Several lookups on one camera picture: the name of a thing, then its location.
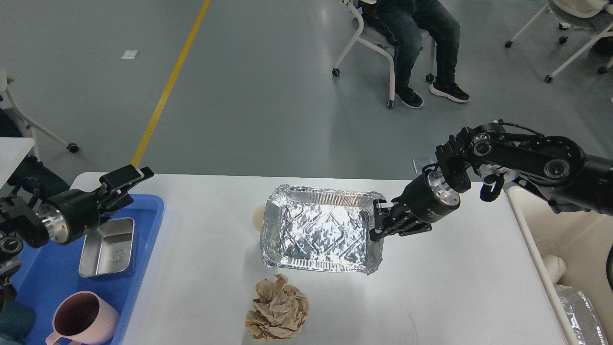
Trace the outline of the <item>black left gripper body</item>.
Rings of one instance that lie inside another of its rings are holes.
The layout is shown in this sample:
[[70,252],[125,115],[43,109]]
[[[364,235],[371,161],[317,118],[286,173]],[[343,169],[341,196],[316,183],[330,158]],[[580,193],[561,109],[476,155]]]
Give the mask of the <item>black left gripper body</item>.
[[68,190],[43,202],[37,210],[37,216],[51,241],[67,245],[102,224],[102,199],[98,190]]

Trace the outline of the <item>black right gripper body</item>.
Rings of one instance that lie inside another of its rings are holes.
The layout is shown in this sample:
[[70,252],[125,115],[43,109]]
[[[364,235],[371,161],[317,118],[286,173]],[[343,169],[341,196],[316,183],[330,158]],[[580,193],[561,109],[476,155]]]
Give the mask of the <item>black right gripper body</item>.
[[394,219],[410,215],[425,223],[435,223],[457,210],[461,201],[440,171],[426,171],[405,186],[393,203]]

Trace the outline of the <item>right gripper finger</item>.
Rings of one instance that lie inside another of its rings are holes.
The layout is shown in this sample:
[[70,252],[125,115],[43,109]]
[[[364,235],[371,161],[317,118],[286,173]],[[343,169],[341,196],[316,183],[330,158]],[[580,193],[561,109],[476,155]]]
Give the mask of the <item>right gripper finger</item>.
[[386,236],[398,234],[398,236],[403,237],[432,230],[431,223],[424,222],[417,218],[397,218],[396,220],[390,218],[383,221],[383,226]]
[[384,206],[385,199],[374,200],[375,225],[369,231],[371,241],[380,241],[386,236],[398,234],[400,237],[407,236],[404,229],[408,219],[408,206],[392,200],[392,206]]

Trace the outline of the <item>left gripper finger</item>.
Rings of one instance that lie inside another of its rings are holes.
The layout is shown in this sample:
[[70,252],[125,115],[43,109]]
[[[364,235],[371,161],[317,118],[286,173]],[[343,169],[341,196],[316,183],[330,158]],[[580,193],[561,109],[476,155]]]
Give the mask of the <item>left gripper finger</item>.
[[134,202],[128,192],[118,190],[111,194],[104,194],[98,202],[99,216],[102,219],[108,219],[119,210],[131,205]]
[[102,175],[99,182],[103,192],[127,192],[154,175],[155,173],[149,167],[138,169],[133,165],[127,165]]

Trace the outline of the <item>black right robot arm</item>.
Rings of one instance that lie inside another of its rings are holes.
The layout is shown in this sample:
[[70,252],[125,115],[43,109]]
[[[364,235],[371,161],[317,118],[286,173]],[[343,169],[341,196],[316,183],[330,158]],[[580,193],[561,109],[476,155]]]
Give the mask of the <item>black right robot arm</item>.
[[375,224],[369,238],[407,236],[431,230],[460,207],[471,188],[468,170],[481,177],[480,198],[492,202],[513,183],[545,201],[555,213],[594,210],[613,213],[612,161],[591,156],[565,136],[546,136],[529,128],[509,133],[499,119],[463,127],[436,147],[436,161],[385,207],[374,201]]

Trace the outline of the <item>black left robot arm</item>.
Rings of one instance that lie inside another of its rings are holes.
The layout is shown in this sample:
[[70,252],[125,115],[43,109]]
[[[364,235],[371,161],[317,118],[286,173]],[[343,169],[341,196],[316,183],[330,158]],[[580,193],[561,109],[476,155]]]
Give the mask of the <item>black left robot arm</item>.
[[18,255],[24,245],[39,248],[50,241],[68,245],[84,237],[131,205],[129,190],[154,175],[149,167],[129,164],[101,175],[100,186],[91,192],[71,189],[46,200],[40,197],[41,183],[29,201],[18,196],[23,183],[15,186],[1,199],[1,301],[17,297],[11,277],[21,267]]

